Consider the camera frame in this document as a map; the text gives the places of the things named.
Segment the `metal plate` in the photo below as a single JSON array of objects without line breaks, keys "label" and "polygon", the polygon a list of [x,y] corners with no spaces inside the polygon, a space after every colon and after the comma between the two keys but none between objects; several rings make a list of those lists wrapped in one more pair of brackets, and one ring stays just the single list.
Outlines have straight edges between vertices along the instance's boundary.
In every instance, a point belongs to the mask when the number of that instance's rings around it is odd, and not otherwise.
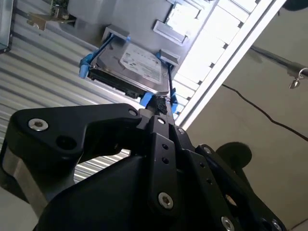
[{"label": "metal plate", "polygon": [[13,0],[0,1],[0,53],[10,50],[13,5]]}]

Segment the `electrical wire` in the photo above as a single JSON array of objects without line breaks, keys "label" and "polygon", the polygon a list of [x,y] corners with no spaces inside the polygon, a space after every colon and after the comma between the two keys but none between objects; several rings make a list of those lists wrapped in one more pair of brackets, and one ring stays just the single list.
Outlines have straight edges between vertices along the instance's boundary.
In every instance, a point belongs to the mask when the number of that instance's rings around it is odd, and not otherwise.
[{"label": "electrical wire", "polygon": [[225,84],[222,84],[222,86],[224,86],[225,88],[234,91],[236,94],[238,94],[244,101],[246,101],[247,103],[249,103],[250,105],[252,105],[255,109],[259,110],[263,115],[265,115],[273,124],[276,124],[280,127],[283,127],[287,130],[289,130],[290,132],[294,133],[295,135],[299,136],[300,138],[304,139],[305,141],[308,141],[308,138],[304,135],[302,135],[301,133],[299,133],[298,131],[294,130],[293,128],[290,128],[282,123],[279,123],[275,120],[273,120],[269,114],[267,114],[264,110],[262,110],[261,108],[259,108],[257,105],[255,105],[254,103],[250,102],[248,99],[246,99],[239,91],[237,91],[236,89],[233,89]]},{"label": "electrical wire", "polygon": [[172,68],[172,65],[171,65],[171,64],[167,64],[167,65],[168,65],[168,75],[169,75],[170,103],[172,103],[172,102],[171,102],[172,89],[173,89],[173,86],[172,86],[172,75],[171,75],[171,68]]}]

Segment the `black metal bracket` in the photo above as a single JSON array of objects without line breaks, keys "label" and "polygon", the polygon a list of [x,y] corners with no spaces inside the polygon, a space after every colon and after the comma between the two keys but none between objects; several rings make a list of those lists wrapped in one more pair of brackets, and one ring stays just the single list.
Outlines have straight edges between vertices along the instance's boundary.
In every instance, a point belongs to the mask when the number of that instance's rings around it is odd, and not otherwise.
[{"label": "black metal bracket", "polygon": [[[107,104],[15,113],[0,154],[1,187],[32,205],[37,231],[275,231],[273,220],[285,231],[209,146],[194,148],[168,104],[164,111],[158,103],[140,111]],[[121,149],[131,155],[73,183],[76,164]]]}]

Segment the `wall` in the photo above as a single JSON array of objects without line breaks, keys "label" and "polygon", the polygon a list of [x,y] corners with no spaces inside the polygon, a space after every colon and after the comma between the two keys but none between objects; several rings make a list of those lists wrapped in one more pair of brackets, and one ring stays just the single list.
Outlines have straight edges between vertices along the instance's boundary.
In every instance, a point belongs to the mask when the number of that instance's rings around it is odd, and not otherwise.
[{"label": "wall", "polygon": [[301,223],[300,225],[296,226],[292,229],[292,231],[307,231],[308,230],[308,220]]},{"label": "wall", "polygon": [[[282,10],[256,41],[256,45],[282,57],[308,64],[308,10]],[[289,90],[292,79],[269,61],[257,64],[246,55],[225,84],[237,89],[275,120],[308,136],[308,81]],[[234,92],[221,87],[189,127],[195,145],[214,149],[241,141],[253,151],[244,169],[255,193],[285,223],[293,227],[308,218],[308,144],[271,123]]]}]

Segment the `bolt hole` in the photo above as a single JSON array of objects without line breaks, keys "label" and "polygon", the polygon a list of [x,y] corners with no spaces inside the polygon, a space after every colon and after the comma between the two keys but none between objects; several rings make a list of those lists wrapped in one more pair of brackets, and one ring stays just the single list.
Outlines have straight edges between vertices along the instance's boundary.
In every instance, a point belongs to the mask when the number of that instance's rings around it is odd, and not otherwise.
[{"label": "bolt hole", "polygon": [[68,136],[58,136],[56,143],[59,148],[64,150],[73,150],[77,146],[76,141]]},{"label": "bolt hole", "polygon": [[165,157],[162,158],[162,161],[164,162],[164,164],[168,165],[169,164],[169,160]]},{"label": "bolt hole", "polygon": [[170,201],[169,201],[168,197],[166,197],[166,196],[163,196],[163,202],[164,202],[166,205],[170,205]]},{"label": "bolt hole", "polygon": [[135,112],[134,110],[132,110],[132,109],[129,109],[128,110],[128,112],[132,115],[132,116],[136,116],[136,115],[138,115],[138,113],[137,112]]},{"label": "bolt hole", "polygon": [[166,149],[166,150],[169,149],[169,147],[168,147],[167,145],[165,145],[165,144],[163,144],[162,146],[163,146],[163,148]]},{"label": "bolt hole", "polygon": [[262,221],[262,224],[264,226],[264,228],[267,230],[267,231],[272,231],[273,229],[271,228],[271,225],[266,221]]},{"label": "bolt hole", "polygon": [[206,182],[207,182],[208,184],[213,184],[213,182],[212,182],[211,179],[206,179]]},{"label": "bolt hole", "polygon": [[41,128],[41,127],[43,126],[43,123],[40,122],[40,121],[36,121],[36,122],[34,122],[34,125],[35,125],[36,127],[38,127],[38,128]]},{"label": "bolt hole", "polygon": [[165,124],[165,123],[166,123],[162,118],[158,118],[157,120],[158,120],[158,122],[161,123],[161,124]]}]

